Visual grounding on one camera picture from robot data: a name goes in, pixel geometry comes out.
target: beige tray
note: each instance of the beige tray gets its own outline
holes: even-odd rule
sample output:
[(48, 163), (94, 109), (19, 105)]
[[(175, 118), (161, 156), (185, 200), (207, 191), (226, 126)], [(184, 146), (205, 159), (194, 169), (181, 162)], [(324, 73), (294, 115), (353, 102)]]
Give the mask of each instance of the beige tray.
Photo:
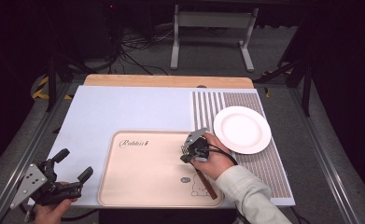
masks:
[(213, 200), (190, 164), (179, 158), (188, 133), (115, 133), (108, 152), (98, 200), (112, 207), (217, 207), (223, 194)]

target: white plate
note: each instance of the white plate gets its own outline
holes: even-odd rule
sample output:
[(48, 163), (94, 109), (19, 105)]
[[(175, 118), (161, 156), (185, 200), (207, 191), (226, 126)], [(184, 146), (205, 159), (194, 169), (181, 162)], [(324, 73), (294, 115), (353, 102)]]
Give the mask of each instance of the white plate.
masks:
[(214, 132), (225, 147), (242, 154), (262, 151), (272, 138), (266, 119), (244, 106), (221, 110), (214, 120)]

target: striped placemat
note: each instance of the striped placemat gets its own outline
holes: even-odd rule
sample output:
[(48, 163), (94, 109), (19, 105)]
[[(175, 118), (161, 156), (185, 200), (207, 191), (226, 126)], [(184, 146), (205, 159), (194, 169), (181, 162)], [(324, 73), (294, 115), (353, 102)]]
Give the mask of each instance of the striped placemat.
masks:
[[(213, 133), (215, 116), (220, 110), (229, 106), (245, 106), (255, 110), (265, 118), (257, 92), (193, 91), (190, 97), (193, 105), (195, 130), (206, 127)], [(269, 146), (259, 153), (251, 155), (234, 153), (233, 156), (240, 165), (245, 166), (272, 189), (273, 198), (291, 197), (285, 171), (273, 138)]]

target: white sleeve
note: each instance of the white sleeve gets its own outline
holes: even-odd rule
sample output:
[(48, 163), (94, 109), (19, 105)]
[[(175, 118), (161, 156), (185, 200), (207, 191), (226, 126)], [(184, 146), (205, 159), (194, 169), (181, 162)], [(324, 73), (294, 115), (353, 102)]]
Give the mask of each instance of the white sleeve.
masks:
[(229, 168), (218, 177), (216, 184), (251, 224), (291, 223), (270, 202), (270, 188), (244, 166)]

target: yellow and black tape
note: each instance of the yellow and black tape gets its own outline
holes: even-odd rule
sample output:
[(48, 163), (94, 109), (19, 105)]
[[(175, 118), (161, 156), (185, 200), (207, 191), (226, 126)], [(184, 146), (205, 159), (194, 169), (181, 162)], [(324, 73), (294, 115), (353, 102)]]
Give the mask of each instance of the yellow and black tape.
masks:
[[(49, 76), (48, 75), (44, 75), (42, 80), (40, 80), (39, 85), (36, 88), (36, 91), (33, 94), (33, 98), (40, 98), (40, 99), (44, 99), (44, 100), (48, 100), (49, 99), (49, 95), (48, 94), (44, 94), (42, 93), (43, 88), (46, 86), (46, 84), (49, 82)], [(74, 95), (73, 94), (67, 94), (64, 96), (65, 100), (72, 100), (74, 99)]]

